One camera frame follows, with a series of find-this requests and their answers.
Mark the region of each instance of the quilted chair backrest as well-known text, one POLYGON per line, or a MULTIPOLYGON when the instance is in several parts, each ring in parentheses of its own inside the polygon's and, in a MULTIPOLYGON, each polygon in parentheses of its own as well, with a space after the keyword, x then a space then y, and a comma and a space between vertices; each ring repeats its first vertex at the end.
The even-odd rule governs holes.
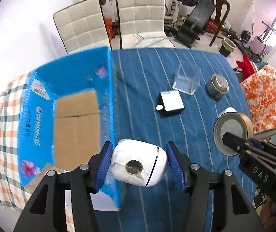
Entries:
POLYGON ((165 0, 116 0, 121 35, 163 32, 165 0))
POLYGON ((255 134, 276 129, 276 69, 266 65, 240 85, 250 107, 255 134))
POLYGON ((68 54, 98 46, 111 48, 99 0, 84 0, 53 15, 68 54))

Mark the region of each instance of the white chair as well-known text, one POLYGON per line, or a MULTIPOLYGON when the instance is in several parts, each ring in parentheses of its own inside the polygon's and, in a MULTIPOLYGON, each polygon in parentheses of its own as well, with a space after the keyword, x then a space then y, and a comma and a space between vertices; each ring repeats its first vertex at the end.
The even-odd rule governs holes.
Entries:
POLYGON ((67 54, 108 46, 111 49, 99 0, 84 0, 53 15, 67 54))
POLYGON ((121 49, 174 48, 164 32, 165 0, 116 0, 116 4, 121 49))

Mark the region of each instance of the metal screw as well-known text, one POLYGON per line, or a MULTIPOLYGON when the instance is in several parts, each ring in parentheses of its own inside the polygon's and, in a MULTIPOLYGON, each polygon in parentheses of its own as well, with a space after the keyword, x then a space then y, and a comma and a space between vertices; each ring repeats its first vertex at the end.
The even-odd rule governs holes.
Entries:
POLYGON ((227 175, 227 176, 232 176, 232 172, 230 171, 230 170, 225 170, 225 175, 227 175))
POLYGON ((200 166, 196 163, 192 164, 190 167, 194 170, 198 170, 200 168, 200 166))
POLYGON ((80 165, 80 169, 81 170, 87 170, 88 168, 89 168, 88 164, 82 164, 82 165, 80 165))
POLYGON ((56 172, 54 170, 50 170, 47 173, 48 176, 54 176, 55 174, 56 174, 56 172))

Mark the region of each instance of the plaid blanket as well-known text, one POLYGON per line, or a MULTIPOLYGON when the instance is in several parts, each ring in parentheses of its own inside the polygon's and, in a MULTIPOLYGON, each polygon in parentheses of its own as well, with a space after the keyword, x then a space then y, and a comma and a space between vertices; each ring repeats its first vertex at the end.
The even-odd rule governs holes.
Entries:
MULTIPOLYGON (((0 203, 22 212, 31 192, 20 183, 18 172, 18 125, 21 104, 32 72, 11 81, 0 96, 0 203)), ((65 206, 67 230, 74 232, 72 208, 65 206)))

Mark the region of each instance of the cardboard flap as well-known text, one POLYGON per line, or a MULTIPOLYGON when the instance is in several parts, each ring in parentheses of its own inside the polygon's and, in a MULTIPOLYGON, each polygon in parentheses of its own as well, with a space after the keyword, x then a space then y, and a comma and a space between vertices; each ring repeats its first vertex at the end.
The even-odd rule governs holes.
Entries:
POLYGON ((56 118, 74 117, 99 113, 95 90, 88 90, 59 98, 56 104, 56 118))
POLYGON ((54 165, 72 171, 100 152, 100 121, 95 90, 57 100, 54 165))

